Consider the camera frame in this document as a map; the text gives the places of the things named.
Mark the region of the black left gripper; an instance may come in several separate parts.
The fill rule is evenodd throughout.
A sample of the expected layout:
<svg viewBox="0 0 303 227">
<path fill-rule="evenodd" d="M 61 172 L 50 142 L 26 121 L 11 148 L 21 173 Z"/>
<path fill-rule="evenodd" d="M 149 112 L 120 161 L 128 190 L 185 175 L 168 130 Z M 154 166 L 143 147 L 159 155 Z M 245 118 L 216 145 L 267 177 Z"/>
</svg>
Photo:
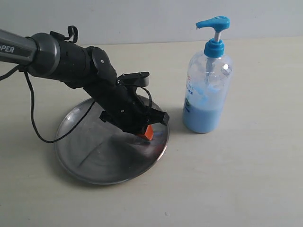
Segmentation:
<svg viewBox="0 0 303 227">
<path fill-rule="evenodd" d="M 136 94 L 134 85 L 109 85 L 98 80 L 83 88 L 102 108 L 99 118 L 123 132 L 151 141 L 154 136 L 152 124 L 167 125 L 169 115 L 152 108 L 152 101 L 145 105 Z"/>
</svg>

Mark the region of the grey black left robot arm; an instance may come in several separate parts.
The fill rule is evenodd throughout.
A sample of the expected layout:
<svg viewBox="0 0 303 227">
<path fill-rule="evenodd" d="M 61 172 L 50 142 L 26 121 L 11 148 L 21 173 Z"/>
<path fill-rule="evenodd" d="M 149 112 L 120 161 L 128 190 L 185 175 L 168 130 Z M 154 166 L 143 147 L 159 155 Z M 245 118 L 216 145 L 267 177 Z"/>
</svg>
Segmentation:
<svg viewBox="0 0 303 227">
<path fill-rule="evenodd" d="M 1 79 L 20 71 L 25 77 L 52 79 L 72 89 L 84 89 L 103 111 L 100 119 L 123 132 L 146 140 L 153 138 L 152 125 L 167 125 L 169 115 L 146 105 L 137 95 L 148 85 L 148 72 L 118 76 L 107 53 L 97 47 L 77 45 L 78 30 L 68 26 L 68 35 L 51 31 L 22 37 L 5 30 L 0 32 L 0 60 L 15 64 Z"/>
</svg>

